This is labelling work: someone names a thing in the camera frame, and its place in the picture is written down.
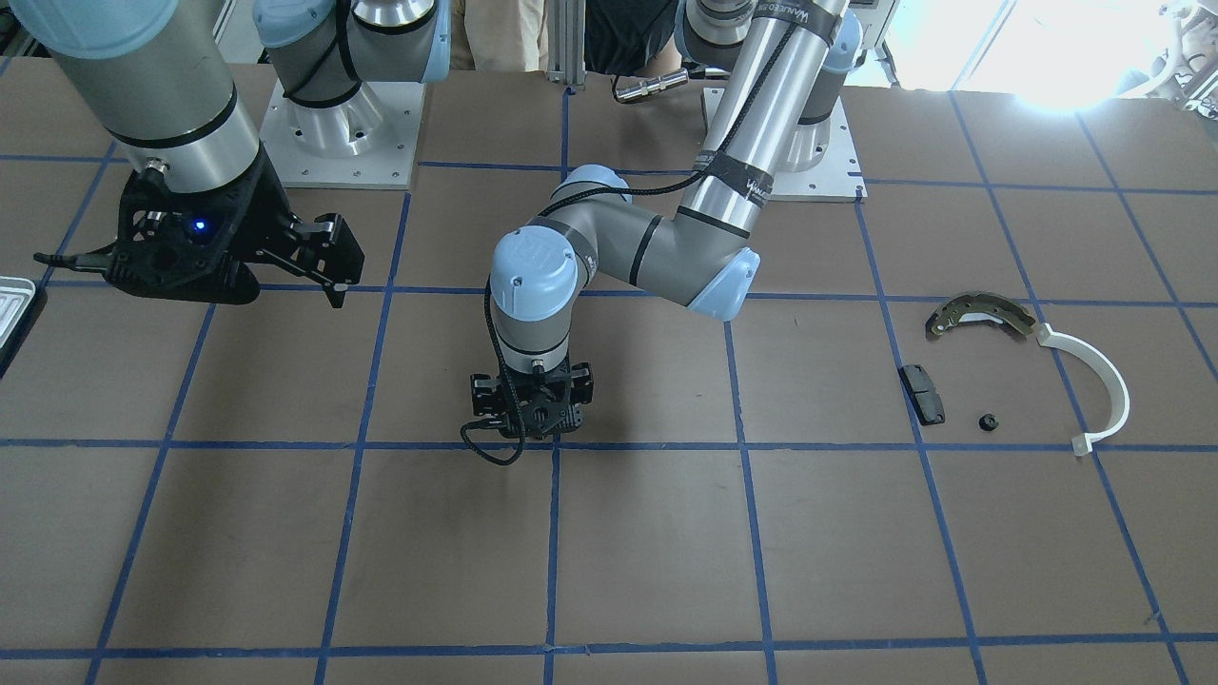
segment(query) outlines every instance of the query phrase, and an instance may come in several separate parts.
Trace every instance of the black end effector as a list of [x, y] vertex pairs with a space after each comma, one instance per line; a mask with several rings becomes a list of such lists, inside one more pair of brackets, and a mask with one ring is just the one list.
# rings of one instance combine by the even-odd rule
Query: black end effector
[[504, 378], [475, 373], [469, 377], [474, 413], [488, 417], [486, 428], [496, 428], [499, 435], [518, 439], [543, 439], [570, 433], [583, 424], [580, 405], [592, 402], [592, 367], [587, 363], [571, 366], [564, 358], [552, 371], [529, 374], [508, 368], [508, 380], [519, 400], [518, 410], [508, 396]]
[[302, 223], [287, 205], [266, 150], [231, 183], [179, 194], [163, 165], [132, 173], [119, 200], [112, 244], [84, 255], [43, 255], [56, 268], [100, 273], [130, 295], [246, 305], [258, 296], [248, 263], [275, 264], [319, 283], [341, 307], [358, 283], [364, 254], [339, 215]]

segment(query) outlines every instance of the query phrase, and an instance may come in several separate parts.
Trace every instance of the cable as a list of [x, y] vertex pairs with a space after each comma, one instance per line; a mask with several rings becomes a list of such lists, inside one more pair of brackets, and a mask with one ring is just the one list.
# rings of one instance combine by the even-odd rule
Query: cable
[[487, 333], [491, 334], [491, 345], [495, 347], [495, 358], [498, 360], [498, 362], [499, 362], [499, 384], [501, 385], [505, 385], [508, 388], [508, 405], [510, 406], [510, 411], [514, 413], [514, 418], [516, 419], [516, 427], [518, 427], [520, 434], [516, 436], [516, 451], [513, 452], [512, 456], [508, 457], [508, 458], [505, 458], [505, 460], [501, 460], [498, 457], [493, 457], [493, 456], [486, 453], [469, 436], [469, 431], [471, 429], [479, 429], [479, 430], [486, 429], [486, 430], [488, 430], [488, 429], [492, 429], [492, 428], [498, 428], [499, 427], [498, 425], [499, 422], [496, 421], [496, 419], [493, 419], [493, 418], [482, 418], [482, 419], [477, 419], [477, 421], [471, 421], [471, 422], [466, 423], [465, 425], [460, 427], [460, 439], [462, 439], [462, 442], [464, 442], [466, 447], [469, 447], [477, 456], [480, 456], [484, 460], [491, 462], [492, 464], [495, 464], [495, 466], [512, 466], [512, 464], [514, 464], [516, 462], [516, 460], [520, 458], [520, 455], [524, 453], [524, 450], [525, 450], [525, 418], [524, 418], [524, 414], [520, 412], [520, 399], [516, 396], [516, 388], [515, 388], [515, 385], [512, 384], [512, 374], [510, 374], [510, 372], [508, 369], [508, 362], [504, 361], [504, 358], [503, 358], [503, 349], [499, 347], [499, 335], [495, 330], [495, 319], [491, 318], [491, 279], [490, 278], [486, 279], [486, 291], [482, 293], [482, 314], [486, 317], [486, 330], [487, 330]]
[[[787, 30], [782, 34], [782, 38], [778, 39], [778, 44], [775, 46], [773, 54], [770, 55], [770, 59], [766, 60], [765, 66], [761, 67], [761, 71], [758, 73], [758, 79], [753, 82], [753, 88], [749, 89], [749, 94], [744, 99], [744, 105], [741, 106], [741, 113], [736, 116], [736, 121], [732, 122], [732, 127], [727, 130], [727, 135], [723, 137], [723, 141], [720, 143], [719, 147], [715, 149], [715, 156], [725, 154], [727, 151], [727, 146], [732, 144], [732, 139], [736, 138], [736, 132], [739, 130], [741, 124], [744, 123], [744, 116], [749, 113], [749, 110], [753, 107], [753, 101], [756, 100], [758, 93], [761, 91], [761, 85], [765, 84], [766, 77], [770, 76], [770, 71], [773, 68], [773, 65], [778, 61], [778, 56], [782, 54], [782, 49], [787, 46], [787, 43], [790, 40], [790, 37], [794, 35], [798, 27], [795, 24], [789, 24], [787, 27]], [[609, 193], [613, 193], [615, 195], [666, 195], [669, 193], [683, 190], [686, 188], [689, 188], [694, 183], [698, 183], [699, 180], [706, 177], [706, 168], [709, 168], [709, 166], [703, 167], [702, 169], [695, 172], [693, 176], [686, 178], [685, 180], [674, 183], [672, 185], [665, 185], [663, 188], [610, 188], [608, 185], [602, 185], [600, 188], [592, 188], [590, 190], [576, 193], [575, 195], [571, 195], [569, 197], [564, 197], [557, 202], [552, 202], [548, 207], [538, 212], [537, 216], [541, 217], [549, 216], [551, 213], [557, 212], [563, 207], [568, 207], [582, 200], [587, 200], [593, 195], [605, 195]]]

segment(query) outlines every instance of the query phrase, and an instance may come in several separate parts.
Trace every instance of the beige pants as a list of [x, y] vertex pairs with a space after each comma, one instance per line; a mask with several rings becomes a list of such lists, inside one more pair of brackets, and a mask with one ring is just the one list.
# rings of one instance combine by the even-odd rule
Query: beige pants
[[452, 0], [451, 68], [544, 69], [546, 44], [546, 0]]

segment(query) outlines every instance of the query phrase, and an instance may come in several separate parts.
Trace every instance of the metal mounting plate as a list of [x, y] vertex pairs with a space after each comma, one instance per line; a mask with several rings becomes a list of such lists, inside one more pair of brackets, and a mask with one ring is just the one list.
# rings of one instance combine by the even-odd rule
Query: metal mounting plate
[[[722, 88], [702, 90], [702, 111], [708, 126], [722, 99]], [[833, 122], [833, 135], [829, 138], [828, 147], [825, 149], [825, 157], [805, 172], [776, 173], [770, 200], [854, 202], [860, 193], [864, 197], [867, 196], [867, 184], [862, 180], [862, 168], [859, 166], [859, 152], [854, 147], [850, 124], [845, 119], [845, 108], [840, 99], [833, 105], [833, 115], [829, 118]]]
[[262, 121], [262, 141], [286, 188], [407, 190], [414, 171], [423, 117], [421, 83], [371, 83], [392, 129], [376, 146], [353, 157], [319, 157], [301, 147], [287, 123], [284, 87], [275, 83]]

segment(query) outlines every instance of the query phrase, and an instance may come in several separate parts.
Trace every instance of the grid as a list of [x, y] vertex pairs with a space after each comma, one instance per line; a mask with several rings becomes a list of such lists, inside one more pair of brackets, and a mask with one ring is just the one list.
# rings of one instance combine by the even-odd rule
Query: grid
[[[0, 76], [4, 74], [9, 66], [10, 60], [0, 63]], [[571, 169], [569, 163], [569, 137], [570, 137], [570, 100], [576, 94], [572, 90], [566, 90], [560, 98], [561, 108], [561, 151], [560, 158], [561, 163], [558, 166], [547, 165], [504, 165], [504, 163], [460, 163], [460, 162], [436, 162], [436, 161], [423, 161], [420, 166], [424, 167], [451, 167], [451, 168], [473, 168], [473, 169], [498, 169], [508, 172], [530, 172], [530, 171], [547, 171], [547, 172], [559, 172], [565, 177], [565, 174]], [[950, 95], [952, 110], [955, 111], [956, 119], [963, 132], [965, 139], [967, 141], [972, 158], [977, 166], [977, 171], [982, 178], [980, 183], [968, 183], [968, 182], [927, 182], [916, 179], [884, 179], [884, 178], [867, 178], [867, 183], [873, 185], [883, 184], [906, 184], [906, 185], [927, 185], [927, 186], [960, 186], [960, 188], [977, 188], [984, 189], [988, 194], [989, 201], [993, 205], [995, 216], [1002, 228], [1002, 233], [1006, 238], [1006, 243], [1011, 250], [1011, 255], [1018, 268], [1019, 277], [1022, 278], [1024, 285], [1027, 286], [1029, 297], [1023, 299], [1022, 302], [1030, 305], [1037, 312], [1038, 318], [1044, 319], [1045, 314], [1043, 306], [1055, 305], [1055, 306], [1111, 306], [1111, 307], [1160, 307], [1160, 308], [1174, 308], [1181, 317], [1189, 334], [1195, 342], [1197, 351], [1201, 353], [1202, 358], [1208, 367], [1209, 373], [1218, 380], [1218, 371], [1216, 371], [1213, 360], [1199, 336], [1192, 322], [1190, 321], [1189, 312], [1194, 310], [1207, 310], [1218, 307], [1218, 302], [1203, 302], [1203, 301], [1181, 301], [1177, 296], [1175, 289], [1168, 279], [1168, 275], [1163, 267], [1161, 266], [1150, 241], [1147, 240], [1145, 232], [1141, 229], [1133, 210], [1129, 206], [1127, 195], [1136, 194], [1167, 194], [1167, 195], [1218, 195], [1218, 190], [1161, 190], [1161, 189], [1146, 189], [1146, 188], [1122, 188], [1118, 185], [1116, 177], [1113, 176], [1107, 161], [1096, 144], [1091, 132], [1086, 127], [1086, 122], [1082, 117], [1078, 117], [1078, 123], [1083, 128], [1086, 139], [1100, 160], [1105, 173], [1111, 180], [1111, 186], [1107, 188], [1066, 188], [1066, 186], [1051, 186], [1051, 185], [1021, 185], [1021, 184], [999, 184], [991, 183], [987, 177], [985, 168], [982, 163], [980, 156], [978, 155], [977, 147], [973, 144], [972, 137], [968, 130], [968, 126], [965, 117], [960, 110], [956, 101], [956, 96]], [[110, 149], [102, 157], [55, 157], [55, 156], [43, 156], [43, 155], [0, 155], [0, 161], [54, 161], [62, 163], [82, 163], [82, 165], [97, 165], [96, 174], [93, 178], [93, 183], [89, 185], [85, 196], [82, 199], [80, 205], [76, 212], [76, 216], [68, 227], [63, 239], [60, 244], [61, 250], [65, 249], [71, 241], [73, 234], [82, 217], [84, 216], [86, 208], [89, 207], [97, 186], [105, 174], [107, 167], [112, 162], [122, 162], [122, 157], [114, 156], [114, 145], [111, 144]], [[685, 174], [685, 171], [648, 171], [648, 169], [616, 169], [622, 174]], [[996, 189], [1032, 189], [1032, 190], [1060, 190], [1060, 191], [1095, 191], [1095, 193], [1111, 193], [1114, 194], [1124, 211], [1127, 212], [1129, 221], [1132, 222], [1138, 236], [1146, 250], [1149, 258], [1155, 264], [1157, 275], [1162, 279], [1164, 288], [1169, 295], [1167, 301], [1119, 301], [1119, 300], [1051, 300], [1040, 299], [1037, 296], [1034, 290], [1034, 284], [1028, 275], [1027, 269], [1023, 266], [1019, 251], [1016, 246], [1015, 239], [1011, 234], [1011, 229], [1007, 227], [1006, 219], [1002, 213], [1002, 207], [995, 194]], [[202, 318], [202, 323], [199, 329], [199, 334], [195, 340], [194, 349], [191, 351], [189, 363], [186, 364], [185, 373], [181, 378], [177, 400], [173, 406], [173, 411], [169, 422], [164, 429], [164, 435], [161, 440], [108, 440], [108, 439], [26, 439], [26, 438], [2, 438], [0, 439], [0, 446], [41, 446], [41, 447], [61, 447], [61, 446], [80, 446], [80, 447], [145, 447], [156, 449], [157, 456], [155, 467], [149, 478], [143, 503], [139, 509], [139, 516], [136, 518], [135, 528], [130, 535], [130, 542], [127, 550], [127, 555], [123, 562], [123, 567], [119, 572], [118, 581], [114, 586], [112, 600], [110, 607], [106, 612], [105, 622], [102, 624], [100, 635], [97, 637], [97, 644], [95, 648], [91, 650], [73, 650], [73, 648], [6, 648], [0, 650], [0, 659], [89, 659], [90, 665], [88, 675], [85, 678], [85, 684], [91, 685], [97, 679], [99, 669], [104, 661], [106, 659], [156, 659], [156, 658], [308, 658], [317, 661], [315, 678], [314, 681], [320, 685], [325, 683], [326, 669], [329, 661], [334, 657], [376, 657], [376, 656], [541, 656], [544, 659], [543, 669], [543, 684], [549, 685], [554, 679], [554, 656], [555, 655], [580, 655], [580, 653], [663, 653], [663, 652], [760, 652], [765, 656], [766, 669], [769, 675], [769, 683], [777, 684], [781, 681], [776, 655], [780, 652], [793, 652], [793, 651], [848, 651], [848, 650], [904, 650], [904, 648], [934, 648], [934, 647], [961, 647], [968, 648], [972, 656], [973, 667], [976, 669], [977, 680], [979, 684], [985, 684], [988, 681], [985, 667], [982, 657], [982, 647], [990, 646], [1032, 646], [1032, 645], [1080, 645], [1080, 644], [1153, 644], [1163, 645], [1170, 656], [1172, 663], [1175, 668], [1175, 673], [1181, 684], [1189, 683], [1189, 676], [1185, 673], [1184, 664], [1179, 657], [1177, 645], [1186, 642], [1218, 642], [1218, 633], [1175, 633], [1172, 631], [1167, 617], [1160, 609], [1158, 601], [1155, 595], [1155, 590], [1151, 586], [1150, 579], [1146, 574], [1142, 561], [1139, 556], [1139, 551], [1134, 545], [1133, 538], [1130, 536], [1128, 525], [1125, 524], [1125, 518], [1122, 512], [1121, 505], [1117, 500], [1116, 492], [1108, 479], [1107, 472], [1105, 469], [1104, 455], [1108, 452], [1202, 452], [1202, 453], [1218, 453], [1218, 445], [1099, 445], [1096, 451], [1091, 456], [1091, 461], [1095, 467], [1096, 477], [1099, 478], [1104, 491], [1107, 496], [1108, 503], [1112, 509], [1112, 514], [1119, 527], [1122, 539], [1136, 569], [1139, 581], [1145, 592], [1147, 605], [1152, 616], [1157, 622], [1157, 630], [1147, 630], [1142, 633], [1122, 633], [1122, 634], [1072, 634], [1072, 635], [979, 635], [973, 625], [972, 613], [968, 603], [967, 589], [965, 586], [965, 580], [960, 570], [960, 563], [956, 558], [955, 546], [951, 539], [951, 530], [949, 527], [948, 517], [944, 512], [943, 503], [939, 496], [939, 486], [935, 479], [935, 473], [932, 467], [931, 460], [928, 457], [929, 452], [948, 452], [948, 451], [1012, 451], [1012, 452], [1062, 452], [1068, 451], [1067, 444], [966, 444], [966, 442], [929, 442], [926, 441], [921, 427], [916, 421], [912, 406], [906, 400], [906, 413], [912, 430], [914, 441], [912, 442], [857, 442], [857, 444], [828, 444], [828, 442], [754, 442], [749, 441], [745, 436], [744, 422], [742, 414], [742, 402], [741, 402], [741, 390], [739, 379], [736, 366], [736, 349], [732, 335], [732, 324], [723, 324], [723, 345], [726, 350], [727, 358], [727, 373], [731, 384], [732, 394], [732, 407], [736, 418], [736, 441], [734, 442], [581, 442], [579, 440], [558, 440], [555, 439], [552, 444], [532, 444], [527, 449], [531, 451], [543, 452], [549, 451], [552, 458], [551, 466], [551, 501], [549, 501], [549, 531], [548, 531], [548, 558], [547, 558], [547, 607], [546, 607], [546, 641], [541, 645], [488, 645], [488, 646], [462, 646], [462, 645], [448, 645], [448, 646], [418, 646], [418, 645], [369, 645], [369, 646], [335, 646], [333, 645], [335, 619], [339, 611], [339, 600], [341, 595], [341, 589], [343, 584], [347, 552], [351, 542], [352, 523], [354, 518], [356, 503], [359, 497], [361, 486], [361, 474], [363, 468], [363, 458], [368, 451], [376, 450], [463, 450], [463, 445], [457, 441], [452, 442], [406, 442], [406, 441], [375, 441], [368, 439], [369, 422], [373, 412], [373, 406], [376, 395], [378, 377], [380, 373], [381, 352], [385, 346], [386, 328], [389, 323], [389, 317], [391, 307], [393, 305], [395, 296], [397, 295], [409, 295], [409, 294], [430, 294], [430, 295], [479, 295], [480, 289], [470, 288], [420, 288], [420, 286], [406, 286], [397, 284], [398, 275], [398, 263], [402, 252], [402, 245], [406, 239], [409, 224], [409, 210], [410, 210], [410, 195], [407, 194], [400, 215], [400, 223], [397, 227], [397, 234], [395, 239], [393, 257], [391, 261], [389, 279], [384, 285], [361, 285], [353, 288], [357, 293], [379, 293], [382, 295], [379, 325], [375, 336], [375, 345], [371, 356], [371, 364], [368, 371], [368, 390], [363, 403], [363, 412], [361, 416], [358, 438], [354, 441], [354, 457], [351, 468], [351, 481], [347, 495], [347, 502], [345, 508], [345, 517], [342, 523], [342, 531], [340, 545], [337, 548], [335, 566], [334, 566], [334, 580], [330, 587], [330, 596], [328, 602], [328, 608], [325, 613], [324, 631], [322, 640], [318, 645], [306, 645], [298, 647], [267, 647], [267, 648], [238, 648], [238, 647], [183, 647], [183, 648], [117, 648], [108, 645], [111, 631], [113, 629], [116, 618], [118, 616], [118, 609], [121, 607], [124, 590], [127, 586], [128, 578], [130, 575], [132, 567], [135, 561], [136, 552], [140, 546], [141, 536], [144, 533], [144, 527], [149, 517], [149, 512], [152, 505], [153, 496], [157, 490], [157, 485], [161, 478], [161, 472], [166, 462], [166, 457], [172, 449], [229, 449], [229, 450], [347, 450], [352, 447], [350, 442], [342, 441], [202, 441], [202, 440], [178, 440], [174, 436], [178, 419], [181, 414], [181, 410], [190, 390], [191, 382], [194, 380], [195, 369], [197, 367], [200, 356], [203, 350], [203, 344], [207, 339], [214, 313], [216, 306], [208, 306], [206, 313]], [[876, 295], [855, 295], [855, 294], [825, 294], [825, 293], [754, 293], [749, 295], [749, 299], [754, 300], [823, 300], [823, 301], [865, 301], [876, 302], [883, 314], [884, 327], [887, 332], [888, 344], [892, 352], [892, 360], [895, 366], [903, 366], [903, 356], [900, 345], [898, 342], [898, 336], [895, 334], [895, 327], [893, 323], [893, 314], [889, 310], [892, 302], [926, 302], [935, 303], [940, 302], [942, 297], [933, 296], [916, 296], [916, 295], [888, 295], [884, 289], [881, 269], [878, 261], [876, 258], [876, 251], [872, 245], [871, 235], [867, 229], [866, 221], [866, 205], [862, 202], [855, 202], [854, 215], [857, 221], [859, 232], [861, 234], [864, 246], [866, 249], [867, 261], [871, 268], [871, 275], [875, 282]], [[105, 284], [99, 282], [71, 282], [71, 280], [55, 280], [51, 279], [51, 269], [40, 279], [40, 285], [48, 288], [107, 288]], [[267, 284], [264, 290], [268, 291], [313, 291], [319, 290], [318, 286], [292, 284], [292, 285], [276, 285]], [[650, 297], [652, 295], [639, 291], [615, 291], [615, 290], [592, 290], [585, 293], [582, 296], [587, 297]], [[1057, 351], [1052, 351], [1055, 357], [1055, 363], [1057, 372], [1061, 377], [1061, 382], [1067, 395], [1071, 399], [1075, 417], [1079, 425], [1085, 429], [1085, 418], [1083, 416], [1075, 390], [1071, 383], [1069, 377], [1066, 373], [1066, 368], [1058, 357]], [[505, 442], [497, 444], [499, 446], [507, 446]], [[563, 645], [555, 644], [555, 623], [557, 623], [557, 586], [558, 586], [558, 546], [559, 546], [559, 491], [560, 491], [560, 472], [563, 463], [564, 450], [602, 450], [602, 451], [630, 451], [630, 450], [674, 450], [674, 451], [703, 451], [703, 450], [723, 450], [734, 451], [739, 453], [741, 468], [743, 474], [743, 486], [745, 495], [745, 506], [748, 512], [748, 528], [750, 535], [750, 542], [753, 548], [753, 566], [755, 572], [756, 591], [759, 597], [758, 613], [761, 624], [761, 640], [760, 641], [734, 641], [734, 642], [721, 642], [721, 644], [580, 644], [580, 645]], [[900, 639], [873, 639], [873, 640], [804, 640], [804, 641], [786, 641], [776, 640], [773, 637], [773, 631], [771, 629], [770, 620], [770, 606], [766, 587], [766, 573], [765, 573], [765, 559], [762, 556], [762, 546], [758, 523], [758, 511], [756, 511], [756, 495], [754, 492], [753, 484], [753, 470], [750, 455], [758, 451], [772, 451], [772, 450], [793, 450], [793, 451], [916, 451], [922, 467], [922, 473], [926, 480], [926, 488], [929, 494], [938, 529], [942, 536], [942, 542], [948, 558], [948, 563], [951, 572], [951, 578], [955, 587], [956, 598], [959, 601], [960, 614], [963, 620], [965, 633], [963, 637], [900, 637]]]

